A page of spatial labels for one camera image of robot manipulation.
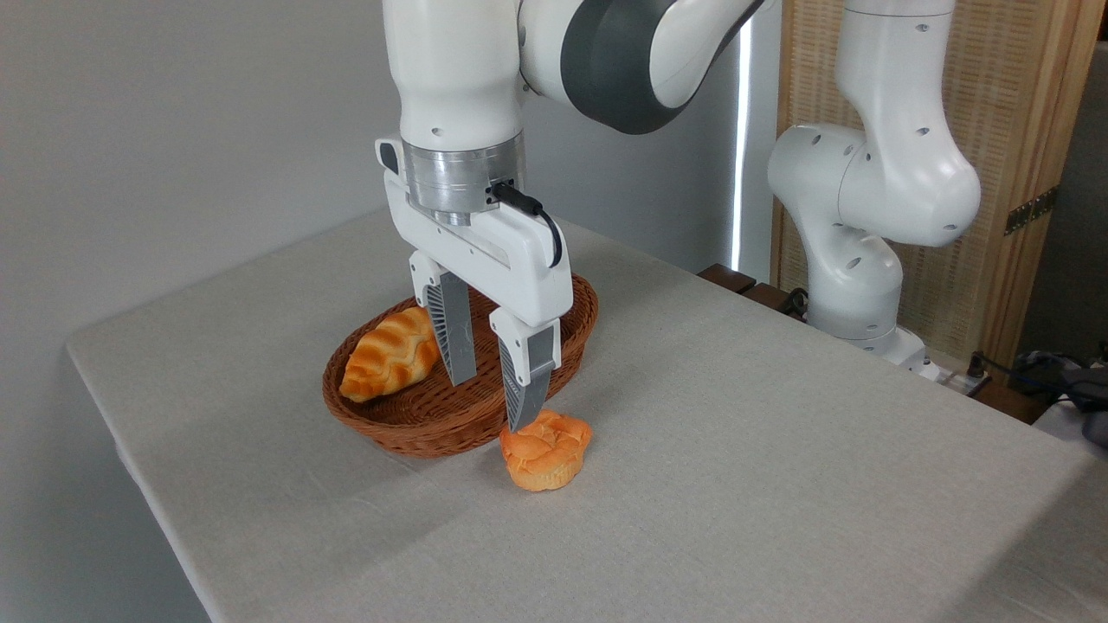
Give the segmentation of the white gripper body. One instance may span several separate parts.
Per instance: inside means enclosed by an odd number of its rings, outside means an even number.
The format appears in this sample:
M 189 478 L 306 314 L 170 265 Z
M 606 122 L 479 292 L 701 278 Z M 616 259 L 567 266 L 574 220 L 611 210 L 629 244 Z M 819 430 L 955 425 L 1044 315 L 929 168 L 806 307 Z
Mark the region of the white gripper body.
M 409 197 L 403 142 L 380 137 L 376 149 L 393 224 L 408 244 L 530 326 L 570 312 L 570 257 L 554 261 L 554 234 L 542 218 L 499 202 L 466 225 L 442 223 Z

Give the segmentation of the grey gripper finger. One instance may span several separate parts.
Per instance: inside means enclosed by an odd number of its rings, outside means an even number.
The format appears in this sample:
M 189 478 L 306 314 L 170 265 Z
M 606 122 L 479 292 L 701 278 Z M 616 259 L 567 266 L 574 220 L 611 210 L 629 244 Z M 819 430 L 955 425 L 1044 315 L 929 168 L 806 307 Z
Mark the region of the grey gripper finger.
M 476 376 L 466 283 L 420 251 L 411 254 L 409 265 L 416 303 L 432 321 L 448 378 L 454 386 L 463 385 Z
M 488 320 L 499 340 L 509 430 L 517 433 L 537 419 L 561 367 L 560 319 L 533 327 L 501 307 Z

